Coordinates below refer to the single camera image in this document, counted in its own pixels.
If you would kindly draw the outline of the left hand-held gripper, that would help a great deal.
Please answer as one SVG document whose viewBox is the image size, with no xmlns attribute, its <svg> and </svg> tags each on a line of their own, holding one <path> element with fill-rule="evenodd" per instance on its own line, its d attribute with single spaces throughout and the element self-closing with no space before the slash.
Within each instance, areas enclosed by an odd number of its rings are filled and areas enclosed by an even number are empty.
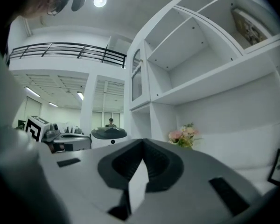
<svg viewBox="0 0 280 224">
<path fill-rule="evenodd" d="M 25 132 L 32 140 L 49 146 L 52 153 L 91 149 L 91 137 L 69 123 L 50 123 L 39 116 L 29 116 Z"/>
</svg>

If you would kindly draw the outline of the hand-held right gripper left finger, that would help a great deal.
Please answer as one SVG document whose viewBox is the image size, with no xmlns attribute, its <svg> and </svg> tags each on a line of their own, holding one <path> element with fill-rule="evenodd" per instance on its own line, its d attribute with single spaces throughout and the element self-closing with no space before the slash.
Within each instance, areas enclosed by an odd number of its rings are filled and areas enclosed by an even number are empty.
<svg viewBox="0 0 280 224">
<path fill-rule="evenodd" d="M 128 141 L 126 146 L 99 161 L 98 173 L 108 187 L 126 191 L 143 159 L 142 155 L 142 139 Z"/>
</svg>

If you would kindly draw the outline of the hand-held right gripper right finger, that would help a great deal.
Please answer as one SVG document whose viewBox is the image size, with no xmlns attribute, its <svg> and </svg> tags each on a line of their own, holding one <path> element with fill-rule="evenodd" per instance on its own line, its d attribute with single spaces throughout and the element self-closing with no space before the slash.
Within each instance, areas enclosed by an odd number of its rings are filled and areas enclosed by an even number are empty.
<svg viewBox="0 0 280 224">
<path fill-rule="evenodd" d="M 181 178 L 184 163 L 172 148 L 175 146 L 166 142 L 142 140 L 143 161 L 148 173 L 146 192 L 167 191 Z"/>
</svg>

